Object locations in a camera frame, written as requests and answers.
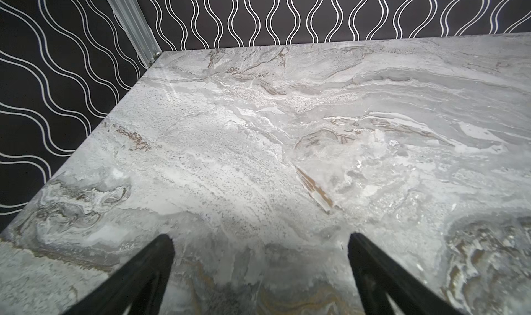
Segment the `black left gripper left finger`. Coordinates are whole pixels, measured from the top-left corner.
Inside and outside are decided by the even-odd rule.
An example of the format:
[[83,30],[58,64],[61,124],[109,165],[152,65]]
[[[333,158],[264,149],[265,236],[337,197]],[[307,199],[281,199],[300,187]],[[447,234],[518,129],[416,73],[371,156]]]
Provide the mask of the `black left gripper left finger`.
[[160,234],[66,314],[158,314],[175,249]]

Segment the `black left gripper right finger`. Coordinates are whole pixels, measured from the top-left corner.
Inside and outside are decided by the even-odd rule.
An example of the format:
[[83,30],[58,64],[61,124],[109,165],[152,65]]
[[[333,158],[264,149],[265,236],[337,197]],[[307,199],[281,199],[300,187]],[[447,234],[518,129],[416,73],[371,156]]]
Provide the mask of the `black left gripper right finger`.
[[348,260],[366,314],[459,314],[362,233],[352,233]]

